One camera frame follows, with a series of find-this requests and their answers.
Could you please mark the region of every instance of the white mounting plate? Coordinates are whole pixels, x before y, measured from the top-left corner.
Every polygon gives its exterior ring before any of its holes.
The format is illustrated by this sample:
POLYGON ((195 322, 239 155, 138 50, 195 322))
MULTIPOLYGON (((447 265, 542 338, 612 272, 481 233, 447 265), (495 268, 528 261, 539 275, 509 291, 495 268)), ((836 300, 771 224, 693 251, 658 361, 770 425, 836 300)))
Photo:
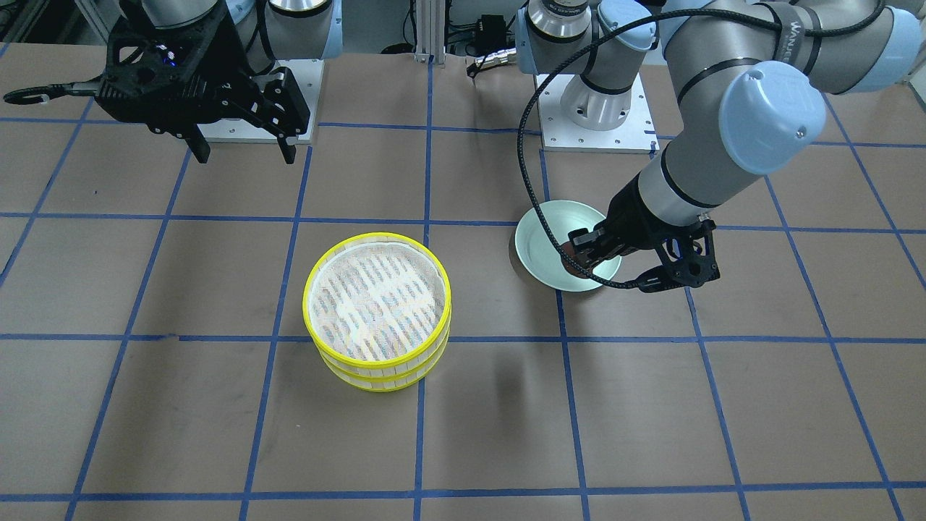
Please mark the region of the white mounting plate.
MULTIPOLYGON (((298 137, 296 145, 311 145, 312 135, 318 126, 319 96, 325 62, 321 59, 281 60, 279 65, 289 67, 299 82, 299 89, 306 99, 310 113, 308 131, 298 137)), ((209 143, 276 143, 277 138, 264 129, 258 129, 244 120, 219 120, 208 125, 199 125, 199 130, 209 143)))
MULTIPOLYGON (((546 74, 535 78, 540 86, 546 74)), ((633 103, 627 120, 612 131, 593 131, 572 122, 563 112, 559 100, 572 74, 560 74, 540 96, 540 128, 544 134, 544 150, 560 152, 611 152, 615 154, 648 154, 659 150, 656 127, 649 113, 643 82, 637 75, 633 81, 633 103)))

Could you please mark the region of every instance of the blue joint cap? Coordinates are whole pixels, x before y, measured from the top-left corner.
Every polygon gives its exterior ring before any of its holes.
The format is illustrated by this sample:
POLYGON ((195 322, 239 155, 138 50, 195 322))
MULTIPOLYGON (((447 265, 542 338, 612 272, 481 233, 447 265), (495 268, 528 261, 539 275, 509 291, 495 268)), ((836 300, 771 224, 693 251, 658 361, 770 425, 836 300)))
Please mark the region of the blue joint cap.
MULTIPOLYGON (((605 31, 614 31, 621 25, 646 18, 649 14, 649 9, 633 0, 601 0, 598 6, 598 20, 605 31)), ((631 29, 617 36, 616 39, 633 50, 646 52, 656 40, 656 23, 650 22, 631 29)))
POLYGON ((344 51, 344 24, 341 14, 341 0, 334 0, 332 5, 332 25, 328 29, 328 41, 321 51, 321 59, 339 57, 344 51))
POLYGON ((888 9, 894 13, 894 28, 887 45, 868 74, 842 94, 880 91, 897 83, 913 67, 922 43, 920 23, 904 9, 890 6, 888 9))
POLYGON ((231 21, 233 21, 235 25, 241 23, 244 17, 251 14, 251 11, 254 9, 254 2, 255 0, 225 0, 225 3, 229 7, 229 12, 231 13, 231 21))
POLYGON ((515 21, 515 45, 518 49, 518 69, 524 74, 537 74, 537 63, 531 49, 531 30, 527 27, 527 7, 518 9, 515 21))
POLYGON ((737 76, 720 100, 720 138, 755 175, 783 167, 823 132, 826 104, 800 70, 763 61, 737 76))
MULTIPOLYGON (((713 0, 667 0, 666 5, 662 7, 663 13, 679 11, 682 9, 700 9, 710 4, 713 0)), ((669 46, 669 40, 675 36, 682 24, 688 21, 690 17, 678 17, 676 19, 664 19, 659 22, 659 38, 662 39, 662 57, 666 57, 666 47, 669 46)))

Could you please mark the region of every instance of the white plate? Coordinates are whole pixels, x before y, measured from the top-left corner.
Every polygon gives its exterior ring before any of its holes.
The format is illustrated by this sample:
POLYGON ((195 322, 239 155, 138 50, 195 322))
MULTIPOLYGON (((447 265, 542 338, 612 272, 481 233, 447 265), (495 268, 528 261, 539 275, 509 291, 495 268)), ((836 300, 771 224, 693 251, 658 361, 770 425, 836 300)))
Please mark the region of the white plate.
MULTIPOLYGON (((605 219, 600 211, 576 201, 546 201, 541 203, 550 230, 559 244, 569 240, 569 232, 579 228, 591 230, 605 219)), ((530 209, 515 230, 515 249, 521 264, 540 282, 563 291, 588 291, 601 285, 589 279, 573 276, 563 267, 559 254, 547 238, 537 213, 530 209)), ((620 257, 606 260, 593 271, 610 280, 620 267, 620 257)))

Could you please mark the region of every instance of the basket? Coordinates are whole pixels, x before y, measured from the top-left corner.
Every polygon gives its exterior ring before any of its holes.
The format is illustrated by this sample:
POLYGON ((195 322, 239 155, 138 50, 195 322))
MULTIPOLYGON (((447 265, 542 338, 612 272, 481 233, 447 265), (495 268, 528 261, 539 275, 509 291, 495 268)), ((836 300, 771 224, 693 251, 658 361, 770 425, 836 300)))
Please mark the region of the basket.
POLYGON ((406 388, 444 354, 450 336, 450 280, 408 237, 378 232, 329 249, 312 269, 303 318, 321 359, 368 391, 406 388))

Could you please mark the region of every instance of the plate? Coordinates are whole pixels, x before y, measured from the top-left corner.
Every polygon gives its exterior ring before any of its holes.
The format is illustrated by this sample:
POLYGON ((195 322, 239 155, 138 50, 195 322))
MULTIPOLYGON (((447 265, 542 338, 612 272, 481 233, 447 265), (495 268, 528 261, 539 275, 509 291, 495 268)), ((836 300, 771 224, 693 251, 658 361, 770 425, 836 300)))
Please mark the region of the plate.
MULTIPOLYGON (((576 201, 556 200, 541 203, 550 230, 559 244, 569 240, 569 232, 579 228, 591 230, 605 216, 600 211, 576 201)), ((600 284, 593 280, 573 276, 563 267, 559 253, 550 244, 537 213, 530 209, 518 222, 515 230, 515 250, 524 268, 540 282, 563 291, 589 291, 600 284)), ((593 273, 610 280, 620 267, 620 257, 606 260, 595 267, 593 273)))

